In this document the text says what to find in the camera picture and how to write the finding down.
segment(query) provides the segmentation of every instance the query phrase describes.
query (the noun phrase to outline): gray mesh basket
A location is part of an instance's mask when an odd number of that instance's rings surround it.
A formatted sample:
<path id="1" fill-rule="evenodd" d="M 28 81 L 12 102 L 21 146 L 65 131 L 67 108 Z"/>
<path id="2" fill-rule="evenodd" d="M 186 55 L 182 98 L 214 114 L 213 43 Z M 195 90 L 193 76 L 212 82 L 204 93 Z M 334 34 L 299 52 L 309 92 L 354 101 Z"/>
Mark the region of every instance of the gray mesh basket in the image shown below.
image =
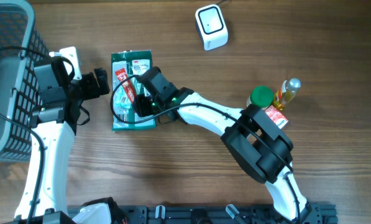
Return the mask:
<path id="1" fill-rule="evenodd" d="M 0 47 L 29 47 L 48 54 L 34 29 L 32 6 L 22 0 L 0 0 Z M 0 53 L 0 113 L 28 126 L 32 108 L 40 103 L 34 62 L 40 56 L 19 50 Z M 0 161 L 28 161 L 30 133 L 0 118 Z"/>

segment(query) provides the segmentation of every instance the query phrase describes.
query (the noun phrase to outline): red label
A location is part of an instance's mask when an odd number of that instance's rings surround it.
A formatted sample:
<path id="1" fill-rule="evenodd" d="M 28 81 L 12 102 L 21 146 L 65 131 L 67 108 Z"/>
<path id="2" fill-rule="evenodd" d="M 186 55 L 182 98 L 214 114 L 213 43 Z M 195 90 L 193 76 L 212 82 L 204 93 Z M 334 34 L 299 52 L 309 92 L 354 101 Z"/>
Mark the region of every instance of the red label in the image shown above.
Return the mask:
<path id="1" fill-rule="evenodd" d="M 127 78 L 127 73 L 125 68 L 121 68 L 118 71 L 115 72 L 115 75 L 117 79 L 122 82 Z M 126 92 L 127 97 L 130 99 L 131 103 L 134 102 L 134 96 L 135 96 L 135 91 L 133 89 L 133 86 L 131 85 L 131 82 L 128 80 L 122 84 L 122 87 L 124 91 Z"/>
<path id="2" fill-rule="evenodd" d="M 287 120 L 287 118 L 285 118 L 285 116 L 272 105 L 265 110 L 265 113 L 280 129 L 289 122 L 289 120 Z"/>
<path id="3" fill-rule="evenodd" d="M 278 101 L 280 101 L 281 99 L 282 99 L 282 87 L 280 87 L 278 91 Z"/>

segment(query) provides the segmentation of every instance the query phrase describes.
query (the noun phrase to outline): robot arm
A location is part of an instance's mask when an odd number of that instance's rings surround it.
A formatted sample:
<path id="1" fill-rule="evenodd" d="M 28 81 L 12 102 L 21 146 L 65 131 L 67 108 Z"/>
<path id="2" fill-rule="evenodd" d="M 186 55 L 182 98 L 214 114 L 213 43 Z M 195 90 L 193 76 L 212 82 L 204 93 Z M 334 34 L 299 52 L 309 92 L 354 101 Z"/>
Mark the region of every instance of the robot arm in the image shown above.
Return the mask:
<path id="1" fill-rule="evenodd" d="M 258 107 L 250 105 L 246 110 L 228 108 L 204 99 L 198 93 L 187 88 L 177 88 L 161 74 L 159 68 L 154 67 L 145 72 L 139 81 L 144 84 L 155 99 L 160 110 L 167 110 L 174 106 L 190 103 L 201 103 L 212 106 L 227 113 L 238 122 L 246 125 L 250 130 L 261 130 L 260 138 L 274 151 L 291 164 L 290 151 L 293 148 L 291 141 L 270 118 Z M 173 119 L 181 119 L 187 124 L 195 124 L 206 128 L 221 137 L 228 150 L 234 156 L 240 167 L 255 179 L 265 184 L 273 199 L 275 210 L 285 219 L 292 221 L 297 218 L 296 198 L 299 201 L 299 210 L 306 208 L 307 199 L 301 194 L 294 175 L 260 142 L 251 144 L 247 133 L 235 121 L 203 106 L 184 106 L 169 114 Z"/>
<path id="2" fill-rule="evenodd" d="M 35 73 L 40 82 L 40 87 L 44 91 L 41 97 L 45 103 L 33 110 L 30 125 L 42 137 L 47 149 L 39 203 L 33 217 L 41 215 L 46 217 L 46 214 L 58 211 L 67 214 L 65 187 L 68 156 L 76 134 L 76 121 L 79 118 L 77 110 L 83 99 L 88 98 L 78 94 L 81 91 L 78 91 L 76 85 L 65 83 L 65 79 L 62 80 L 62 77 L 57 77 L 57 74 L 61 72 L 54 71 L 56 80 L 58 80 L 56 86 L 52 86 L 51 83 L 54 82 L 51 80 L 44 80 L 51 75 L 38 76 L 38 73 L 48 74 L 50 72 L 51 74 L 50 64 L 53 63 L 35 65 Z M 163 77 L 157 67 L 150 69 L 138 79 L 148 89 L 157 103 L 158 108 L 155 108 L 155 110 L 163 111 L 179 105 L 199 103 L 216 108 L 237 119 L 235 122 L 221 113 L 198 105 L 179 107 L 168 114 L 173 119 L 180 119 L 185 123 L 195 124 L 218 134 L 240 167 L 251 178 L 267 186 L 272 195 L 275 210 L 285 220 L 292 222 L 298 218 L 296 199 L 299 201 L 300 212 L 303 213 L 306 210 L 308 202 L 300 193 L 293 174 L 289 173 L 289 168 L 284 166 L 260 142 L 256 141 L 251 144 L 247 140 L 250 133 L 239 125 L 239 123 L 242 123 L 253 132 L 261 130 L 260 138 L 291 164 L 290 151 L 293 148 L 291 141 L 260 108 L 254 105 L 250 105 L 245 110 L 227 108 L 205 100 L 193 90 L 187 88 L 177 90 L 172 83 L 169 83 Z M 48 86 L 44 88 L 43 82 L 48 83 Z M 65 94 L 57 94 L 57 91 L 63 91 Z M 27 183 L 21 203 L 16 210 L 16 218 L 28 218 L 30 197 L 33 194 L 39 167 L 40 153 L 38 150 L 38 145 L 34 144 Z M 117 205 L 108 207 L 106 203 L 93 203 L 82 208 L 72 221 L 76 223 L 95 223 L 98 220 L 99 223 L 111 223 L 113 217 L 110 211 L 116 207 Z"/>
<path id="3" fill-rule="evenodd" d="M 213 106 L 221 111 L 227 112 L 229 115 L 237 119 L 240 118 L 240 112 L 242 111 L 242 109 L 227 108 L 225 106 L 221 106 L 211 101 L 205 100 L 198 93 L 193 93 L 187 96 L 181 102 L 181 104 L 185 103 L 202 103 L 204 105 Z M 229 128 L 235 124 L 233 120 L 227 119 L 225 116 L 201 106 L 182 107 L 178 110 L 178 114 L 188 124 L 195 124 L 204 127 L 218 134 L 219 136 L 222 136 L 226 132 L 226 128 Z M 267 186 L 268 191 L 272 196 L 273 206 L 275 207 L 275 210 L 287 220 L 294 220 L 297 216 L 295 202 L 296 200 L 290 189 L 290 186 L 285 180 L 285 174 L 289 171 L 290 170 L 287 167 L 284 167 L 277 175 L 277 180 L 273 183 L 266 181 L 265 186 Z M 298 189 L 294 175 L 289 174 L 288 178 L 295 190 L 296 196 L 300 203 L 300 211 L 302 211 L 307 204 L 307 200 Z"/>

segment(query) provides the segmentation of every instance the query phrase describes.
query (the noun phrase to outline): green bottle cap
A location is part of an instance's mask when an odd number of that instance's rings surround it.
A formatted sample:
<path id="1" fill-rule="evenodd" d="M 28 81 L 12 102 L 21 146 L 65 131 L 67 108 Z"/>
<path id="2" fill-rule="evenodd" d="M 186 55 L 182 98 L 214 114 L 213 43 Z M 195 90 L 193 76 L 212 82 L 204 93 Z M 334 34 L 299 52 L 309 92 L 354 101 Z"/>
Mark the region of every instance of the green bottle cap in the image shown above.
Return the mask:
<path id="1" fill-rule="evenodd" d="M 273 92 L 266 86 L 258 86 L 250 94 L 250 102 L 260 108 L 268 107 L 273 100 Z"/>

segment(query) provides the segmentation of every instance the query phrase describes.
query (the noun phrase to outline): white sensor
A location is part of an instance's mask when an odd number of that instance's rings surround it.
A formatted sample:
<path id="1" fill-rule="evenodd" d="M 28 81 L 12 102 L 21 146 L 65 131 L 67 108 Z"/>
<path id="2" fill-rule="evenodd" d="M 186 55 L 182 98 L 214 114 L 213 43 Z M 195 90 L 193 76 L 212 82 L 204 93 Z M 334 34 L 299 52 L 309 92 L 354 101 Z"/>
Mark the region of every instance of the white sensor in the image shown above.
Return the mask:
<path id="1" fill-rule="evenodd" d="M 227 26 L 217 4 L 198 9 L 195 19 L 196 29 L 205 50 L 215 49 L 227 43 Z"/>

